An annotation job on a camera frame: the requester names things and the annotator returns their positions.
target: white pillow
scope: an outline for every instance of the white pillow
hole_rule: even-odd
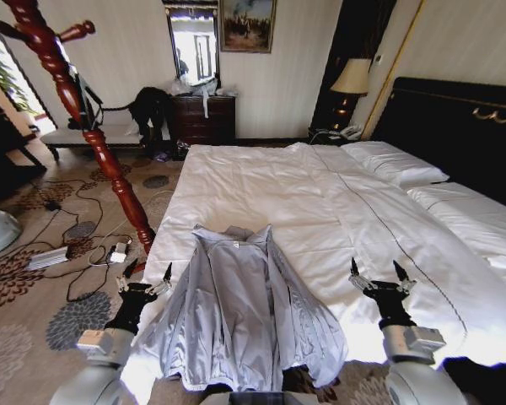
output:
[[[506,281],[504,205],[457,183],[416,187],[407,194],[486,259]]]
[[[447,181],[441,169],[386,142],[356,142],[342,149],[378,177],[401,188]]]

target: mirror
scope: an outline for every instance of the mirror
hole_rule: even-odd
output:
[[[189,85],[207,82],[219,70],[218,4],[165,4],[176,77]]]

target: picture frame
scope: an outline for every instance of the picture frame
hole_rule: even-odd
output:
[[[277,0],[220,0],[221,52],[271,53]]]

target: white bedsheet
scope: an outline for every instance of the white bedsheet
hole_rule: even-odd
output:
[[[405,307],[418,325],[442,332],[447,345],[436,353],[438,362],[448,356],[485,365],[506,361],[502,277],[402,190],[368,174],[340,148],[193,146],[145,282],[157,283],[169,262],[177,282],[192,256],[197,223],[216,231],[273,224],[274,240],[298,275],[339,319],[349,360],[385,361],[377,306],[348,281],[355,257],[366,277],[396,281],[397,260],[418,281]],[[167,299],[147,306],[141,331]],[[158,361],[142,344],[134,346],[122,380],[140,403],[149,399]]]

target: gray jacket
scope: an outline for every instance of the gray jacket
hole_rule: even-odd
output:
[[[282,370],[307,365],[315,386],[330,383],[346,356],[337,319],[305,287],[272,239],[197,225],[196,250],[140,345],[161,377],[188,390],[224,383],[235,391],[281,391]]]

